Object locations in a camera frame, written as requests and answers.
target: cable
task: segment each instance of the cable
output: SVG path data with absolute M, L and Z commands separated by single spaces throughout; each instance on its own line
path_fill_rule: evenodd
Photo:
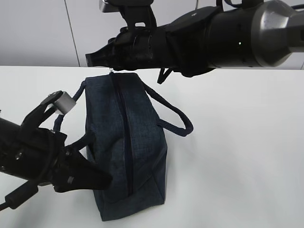
M 0 211 L 3 211 L 3 210 L 5 210 L 6 208 L 8 208 L 9 207 L 9 204 L 8 203 L 2 203 L 2 204 L 0 204 Z
M 295 5 L 295 6 L 292 6 L 291 8 L 293 8 L 294 10 L 300 10 L 300 9 L 304 9 L 304 4 L 300 4 L 300 5 Z
M 226 4 L 234 7 L 234 8 L 241 8 L 242 4 L 233 4 L 231 0 L 224 0 L 226 2 Z

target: bag handle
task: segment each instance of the bag handle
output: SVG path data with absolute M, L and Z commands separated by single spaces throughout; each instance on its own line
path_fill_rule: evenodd
M 86 81 L 83 81 L 81 83 L 81 85 L 80 85 L 80 88 L 78 89 L 78 91 L 73 96 L 73 100 L 74 101 L 78 101 L 79 100 L 79 98 L 81 97 L 81 95 L 84 92 L 85 88 L 86 88 Z M 53 131 L 59 131 L 60 132 L 61 125 L 62 125 L 64 117 L 65 117 L 64 115 L 59 115 L 57 117 L 57 119 L 55 120 L 55 123 L 54 123 Z
M 158 101 L 159 103 L 161 103 L 162 105 L 171 109 L 173 112 L 175 112 L 177 115 L 179 115 L 181 120 L 185 124 L 186 128 L 184 129 L 184 128 L 177 127 L 162 119 L 160 119 L 159 122 L 157 123 L 158 126 L 164 128 L 164 129 L 167 129 L 168 131 L 175 133 L 182 137 L 186 137 L 188 134 L 193 132 L 193 125 L 192 125 L 190 119 L 185 115 L 185 113 L 183 113 L 177 107 L 174 107 L 173 105 L 171 105 L 168 101 L 166 101 L 162 96 L 160 96 L 152 88 L 148 87 L 144 82 L 142 84 L 143 84 L 145 91 L 151 98 Z

